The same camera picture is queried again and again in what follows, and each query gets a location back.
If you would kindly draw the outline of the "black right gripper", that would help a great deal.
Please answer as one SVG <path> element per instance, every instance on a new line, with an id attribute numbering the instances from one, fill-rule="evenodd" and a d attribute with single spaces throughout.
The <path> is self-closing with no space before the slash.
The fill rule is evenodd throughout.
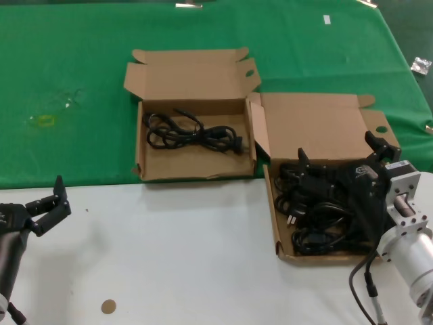
<path id="1" fill-rule="evenodd" d="M 374 244 L 380 242 L 388 223 L 386 212 L 387 181 L 384 177 L 384 161 L 396 163 L 401 149 L 376 137 L 371 131 L 365 133 L 365 142 L 372 149 L 366 159 L 344 162 L 337 167 L 314 165 L 302 148 L 298 149 L 299 186 L 308 193 L 326 200 L 336 198 L 337 180 L 347 193 L 348 205 L 365 235 Z"/>

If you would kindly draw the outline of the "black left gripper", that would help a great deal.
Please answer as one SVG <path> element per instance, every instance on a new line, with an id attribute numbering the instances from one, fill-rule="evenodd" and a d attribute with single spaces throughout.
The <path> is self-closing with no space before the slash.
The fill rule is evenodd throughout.
<path id="1" fill-rule="evenodd" d="M 1 203 L 1 234 L 30 230 L 43 236 L 71 214 L 61 175 L 56 177 L 53 194 L 22 204 Z"/>

